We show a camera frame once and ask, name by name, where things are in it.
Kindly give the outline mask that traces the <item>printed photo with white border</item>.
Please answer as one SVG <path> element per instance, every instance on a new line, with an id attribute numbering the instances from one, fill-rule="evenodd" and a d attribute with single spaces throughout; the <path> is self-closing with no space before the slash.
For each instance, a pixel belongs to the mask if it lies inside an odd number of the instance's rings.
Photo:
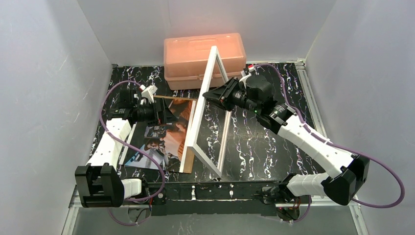
<path id="1" fill-rule="evenodd" d="M 135 124 L 126 142 L 147 153 L 163 170 L 190 174 L 194 153 L 187 149 L 186 133 L 192 125 L 197 101 L 166 96 L 163 99 L 176 120 L 158 126 Z"/>

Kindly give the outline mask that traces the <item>white wooden picture frame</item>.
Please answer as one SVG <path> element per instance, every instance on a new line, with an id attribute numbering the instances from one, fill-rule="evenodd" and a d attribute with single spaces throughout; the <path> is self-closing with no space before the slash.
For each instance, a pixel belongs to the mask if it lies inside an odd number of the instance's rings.
<path id="1" fill-rule="evenodd" d="M 202 149 L 202 147 L 198 143 L 199 134 L 201 133 L 203 121 L 206 120 L 205 111 L 207 106 L 207 99 L 204 97 L 204 94 L 207 93 L 210 89 L 210 84 L 213 78 L 213 72 L 215 68 L 219 69 L 222 81 L 227 82 L 229 78 L 227 76 L 225 66 L 219 53 L 219 49 L 217 46 L 212 46 L 209 52 L 207 65 L 202 80 L 202 85 L 197 99 L 192 125 L 188 130 L 186 141 L 188 149 L 194 153 L 194 155 L 202 162 L 202 164 L 208 170 L 210 170 L 212 177 L 221 178 L 223 174 L 224 159 L 227 149 L 227 136 L 228 129 L 230 126 L 231 112 L 225 112 L 225 120 L 223 124 L 224 130 L 222 132 L 223 135 L 221 138 L 221 146 L 217 157 L 217 163 L 213 161 L 213 157 L 207 155 L 207 153 Z"/>

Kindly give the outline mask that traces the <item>brown cardboard backing board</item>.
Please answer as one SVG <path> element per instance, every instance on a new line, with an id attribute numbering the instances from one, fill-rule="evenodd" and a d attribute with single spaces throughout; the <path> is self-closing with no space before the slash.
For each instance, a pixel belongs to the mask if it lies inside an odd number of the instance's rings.
<path id="1" fill-rule="evenodd" d="M 177 122 L 167 126 L 166 134 L 161 141 L 166 146 L 166 156 L 169 162 L 166 164 L 167 171 L 190 174 L 193 170 L 194 153 L 188 147 L 190 145 L 190 130 L 193 124 L 197 101 L 192 98 L 156 96 L 165 98 L 169 109 Z"/>

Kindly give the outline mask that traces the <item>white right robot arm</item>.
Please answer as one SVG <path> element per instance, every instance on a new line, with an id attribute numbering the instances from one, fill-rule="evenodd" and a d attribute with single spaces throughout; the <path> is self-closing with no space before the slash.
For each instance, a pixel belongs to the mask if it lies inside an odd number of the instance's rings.
<path id="1" fill-rule="evenodd" d="M 298 111 L 274 99 L 272 85 L 264 76 L 253 75 L 244 82 L 232 78 L 203 97 L 226 111 L 238 106 L 254 112 L 263 127 L 296 145 L 325 170 L 319 174 L 289 174 L 278 186 L 265 190 L 265 197 L 288 202 L 304 195 L 327 196 L 346 206 L 366 181 L 369 159 L 337 149 L 314 129 L 306 130 Z"/>

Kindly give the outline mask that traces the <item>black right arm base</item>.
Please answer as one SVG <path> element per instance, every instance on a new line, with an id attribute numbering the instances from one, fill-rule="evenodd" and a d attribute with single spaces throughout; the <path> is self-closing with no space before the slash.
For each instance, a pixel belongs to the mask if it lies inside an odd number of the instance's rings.
<path id="1" fill-rule="evenodd" d="M 294 196 L 286 185 L 266 186 L 259 192 L 264 204 L 289 204 L 292 207 L 299 207 L 301 204 L 308 204 L 308 196 Z"/>

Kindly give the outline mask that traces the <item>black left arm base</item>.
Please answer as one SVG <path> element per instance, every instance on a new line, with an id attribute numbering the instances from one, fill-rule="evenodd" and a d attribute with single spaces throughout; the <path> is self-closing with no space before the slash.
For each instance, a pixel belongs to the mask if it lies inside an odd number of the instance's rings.
<path id="1" fill-rule="evenodd" d="M 126 179 L 122 180 L 124 187 L 124 199 L 121 205 L 129 203 L 145 203 L 157 205 L 165 202 L 166 197 L 166 182 L 144 182 L 140 179 Z"/>

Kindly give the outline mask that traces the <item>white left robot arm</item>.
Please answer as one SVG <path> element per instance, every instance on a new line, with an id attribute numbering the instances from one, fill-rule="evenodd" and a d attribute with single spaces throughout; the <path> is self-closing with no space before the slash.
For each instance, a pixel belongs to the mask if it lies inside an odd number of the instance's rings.
<path id="1" fill-rule="evenodd" d="M 163 98 L 155 98 L 155 86 L 140 86 L 140 93 L 122 90 L 119 102 L 103 124 L 105 133 L 86 165 L 78 166 L 75 180 L 85 208 L 120 207 L 124 201 L 146 201 L 153 197 L 144 179 L 120 179 L 118 158 L 125 140 L 138 122 L 148 126 L 170 124 L 177 118 Z"/>

